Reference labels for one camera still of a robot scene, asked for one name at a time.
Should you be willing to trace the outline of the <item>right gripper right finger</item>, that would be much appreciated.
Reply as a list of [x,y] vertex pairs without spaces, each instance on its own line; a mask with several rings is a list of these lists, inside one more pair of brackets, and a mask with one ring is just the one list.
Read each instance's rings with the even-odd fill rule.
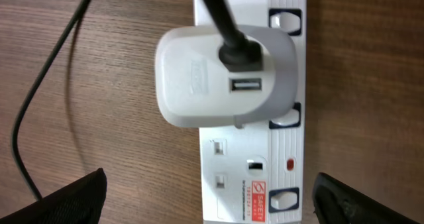
[[320,224],[418,224],[323,172],[312,198]]

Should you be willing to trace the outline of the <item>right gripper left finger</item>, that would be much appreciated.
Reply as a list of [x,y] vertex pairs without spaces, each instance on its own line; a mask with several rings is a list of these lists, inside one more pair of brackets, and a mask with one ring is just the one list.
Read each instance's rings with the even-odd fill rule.
[[1,224],[98,224],[107,196],[102,168],[1,218]]

